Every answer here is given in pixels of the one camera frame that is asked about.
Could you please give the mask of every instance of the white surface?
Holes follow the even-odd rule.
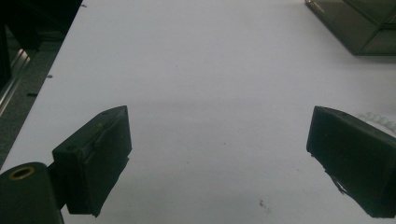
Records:
[[[128,105],[109,223],[393,223],[305,150],[314,105],[396,120],[396,59],[354,57],[303,0],[87,0],[3,171]]]

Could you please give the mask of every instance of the black bracket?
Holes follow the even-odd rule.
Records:
[[[127,107],[98,114],[52,151],[49,167],[29,162],[0,175],[0,223],[63,224],[65,204],[97,217],[131,150]]]
[[[316,106],[306,148],[368,215],[395,217],[394,137],[345,112]]]

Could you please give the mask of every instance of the screw hole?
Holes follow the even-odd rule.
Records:
[[[31,175],[32,173],[35,172],[35,168],[32,166],[25,166],[22,167],[14,172],[11,173],[9,176],[9,179],[11,180],[21,180],[26,178],[27,176]]]

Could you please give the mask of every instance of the small speck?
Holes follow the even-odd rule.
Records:
[[[265,213],[268,214],[270,212],[270,207],[263,200],[260,200],[260,207],[264,209]]]

